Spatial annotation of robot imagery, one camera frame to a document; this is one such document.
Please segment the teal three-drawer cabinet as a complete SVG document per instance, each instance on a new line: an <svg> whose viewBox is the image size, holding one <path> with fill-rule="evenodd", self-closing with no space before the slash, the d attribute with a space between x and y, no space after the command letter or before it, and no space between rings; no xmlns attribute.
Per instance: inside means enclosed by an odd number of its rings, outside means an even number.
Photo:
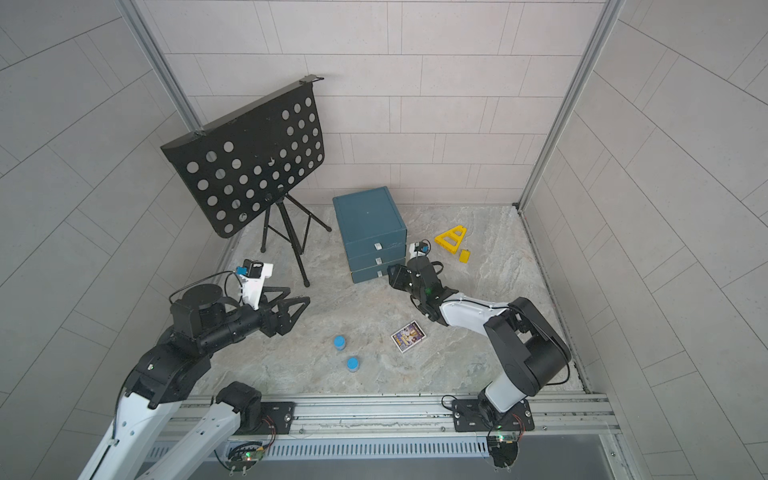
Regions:
<svg viewBox="0 0 768 480"><path fill-rule="evenodd" d="M387 187L334 197L333 206L355 284L405 263L407 228Z"/></svg>

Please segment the blue paint can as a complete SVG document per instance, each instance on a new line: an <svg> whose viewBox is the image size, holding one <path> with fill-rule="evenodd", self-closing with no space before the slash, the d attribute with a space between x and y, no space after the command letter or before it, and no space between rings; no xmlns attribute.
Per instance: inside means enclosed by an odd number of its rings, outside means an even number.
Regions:
<svg viewBox="0 0 768 480"><path fill-rule="evenodd" d="M356 372L360 368L360 360L355 356L349 357L346 360L346 367L350 372Z"/></svg>
<svg viewBox="0 0 768 480"><path fill-rule="evenodd" d="M333 345L338 351L343 351L346 347L346 339L342 335L338 335L333 339Z"/></svg>

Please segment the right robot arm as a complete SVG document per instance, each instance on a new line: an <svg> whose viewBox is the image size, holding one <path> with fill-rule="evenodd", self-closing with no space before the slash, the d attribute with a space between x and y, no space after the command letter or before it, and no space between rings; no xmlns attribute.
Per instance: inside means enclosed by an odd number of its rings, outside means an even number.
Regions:
<svg viewBox="0 0 768 480"><path fill-rule="evenodd" d="M477 411L489 429L503 425L519 403L570 370L569 347L527 298L509 303L479 300L442 284L426 256L387 268L392 288L409 294L412 304L432 322L460 327L486 337L503 372L478 395Z"/></svg>

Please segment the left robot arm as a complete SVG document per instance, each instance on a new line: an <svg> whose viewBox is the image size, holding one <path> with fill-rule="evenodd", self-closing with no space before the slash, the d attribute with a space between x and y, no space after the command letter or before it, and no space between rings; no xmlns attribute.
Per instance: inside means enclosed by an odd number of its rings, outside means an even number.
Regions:
<svg viewBox="0 0 768 480"><path fill-rule="evenodd" d="M244 290L240 300L222 287L200 284L171 305L173 324L127 375L115 414L83 468L83 479L187 479L235 434L264 433L234 450L230 472L247 472L292 423L294 405L277 412L263 406L261 393L241 382L224 387L196 426L146 471L140 468L171 418L210 369L213 355L253 332L285 335L309 306L287 287Z"/></svg>

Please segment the colourful picture card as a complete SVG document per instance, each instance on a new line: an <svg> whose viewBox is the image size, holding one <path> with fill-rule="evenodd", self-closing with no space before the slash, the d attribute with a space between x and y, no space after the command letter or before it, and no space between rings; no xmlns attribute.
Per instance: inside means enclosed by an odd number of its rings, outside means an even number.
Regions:
<svg viewBox="0 0 768 480"><path fill-rule="evenodd" d="M426 338L426 334L416 321L403 326L391 335L400 353L404 353Z"/></svg>

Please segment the black perforated music stand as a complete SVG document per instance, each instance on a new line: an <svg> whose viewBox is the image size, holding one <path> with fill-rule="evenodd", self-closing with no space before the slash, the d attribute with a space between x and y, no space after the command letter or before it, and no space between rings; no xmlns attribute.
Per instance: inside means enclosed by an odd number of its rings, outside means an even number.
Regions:
<svg viewBox="0 0 768 480"><path fill-rule="evenodd" d="M278 209L297 259L299 236L285 204L326 159L314 95L307 75L161 147L214 232L228 239L259 216Z"/></svg>

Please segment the left green circuit board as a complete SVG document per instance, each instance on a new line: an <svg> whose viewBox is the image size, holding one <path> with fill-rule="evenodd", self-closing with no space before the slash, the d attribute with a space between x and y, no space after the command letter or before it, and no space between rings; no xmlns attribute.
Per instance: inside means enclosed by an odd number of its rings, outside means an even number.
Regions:
<svg viewBox="0 0 768 480"><path fill-rule="evenodd" d="M227 453L228 469L245 475L265 456L266 450L261 442L246 442L232 448Z"/></svg>

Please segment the green circuit board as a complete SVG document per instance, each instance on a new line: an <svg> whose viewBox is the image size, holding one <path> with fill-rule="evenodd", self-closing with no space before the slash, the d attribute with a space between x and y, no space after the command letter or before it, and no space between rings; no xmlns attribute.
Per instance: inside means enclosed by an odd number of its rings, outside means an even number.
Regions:
<svg viewBox="0 0 768 480"><path fill-rule="evenodd" d="M261 442L246 442L232 448L227 453L228 469L245 475L265 456L266 450Z"/></svg>
<svg viewBox="0 0 768 480"><path fill-rule="evenodd" d="M509 469L519 455L518 438L514 435L495 435L486 437L488 454L497 469Z"/></svg>

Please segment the right green circuit board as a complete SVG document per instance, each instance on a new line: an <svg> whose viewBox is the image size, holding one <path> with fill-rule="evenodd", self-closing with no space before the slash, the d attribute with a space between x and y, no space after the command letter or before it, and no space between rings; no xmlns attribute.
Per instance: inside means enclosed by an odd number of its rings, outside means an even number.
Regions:
<svg viewBox="0 0 768 480"><path fill-rule="evenodd" d="M486 437L488 454L497 469L509 469L519 455L518 438L514 435L495 435Z"/></svg>

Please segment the yellow triangular plastic frame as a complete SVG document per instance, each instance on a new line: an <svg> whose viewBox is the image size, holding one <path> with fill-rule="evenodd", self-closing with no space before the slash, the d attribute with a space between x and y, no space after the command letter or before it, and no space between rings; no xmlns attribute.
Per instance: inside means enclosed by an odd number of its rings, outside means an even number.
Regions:
<svg viewBox="0 0 768 480"><path fill-rule="evenodd" d="M467 228L462 225L457 225L456 227L437 235L434 238L434 242L450 254L455 255L458 253L466 234Z"/></svg>

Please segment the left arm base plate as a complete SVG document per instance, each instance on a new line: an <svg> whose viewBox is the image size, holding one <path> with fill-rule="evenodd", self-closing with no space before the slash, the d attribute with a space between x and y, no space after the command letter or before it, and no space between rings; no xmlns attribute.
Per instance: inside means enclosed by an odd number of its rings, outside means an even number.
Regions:
<svg viewBox="0 0 768 480"><path fill-rule="evenodd" d="M261 402L239 413L240 426L235 436L287 435L295 416L295 402Z"/></svg>

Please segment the aluminium mounting rail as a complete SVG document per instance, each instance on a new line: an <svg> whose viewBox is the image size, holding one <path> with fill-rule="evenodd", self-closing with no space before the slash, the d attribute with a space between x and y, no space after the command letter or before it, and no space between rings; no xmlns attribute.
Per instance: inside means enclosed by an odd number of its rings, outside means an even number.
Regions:
<svg viewBox="0 0 768 480"><path fill-rule="evenodd" d="M262 411L277 438L448 438L497 435L601 435L619 421L604 394L555 391L517 403L494 423L483 420L473 394L266 395Z"/></svg>

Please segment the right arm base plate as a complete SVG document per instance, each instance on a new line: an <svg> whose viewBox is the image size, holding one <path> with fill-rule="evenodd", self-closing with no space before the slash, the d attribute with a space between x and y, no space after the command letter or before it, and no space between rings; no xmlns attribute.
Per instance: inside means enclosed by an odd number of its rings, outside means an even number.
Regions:
<svg viewBox="0 0 768 480"><path fill-rule="evenodd" d="M489 402L451 398L443 407L451 412L456 432L533 431L535 423L527 400L516 402L507 412L497 411Z"/></svg>

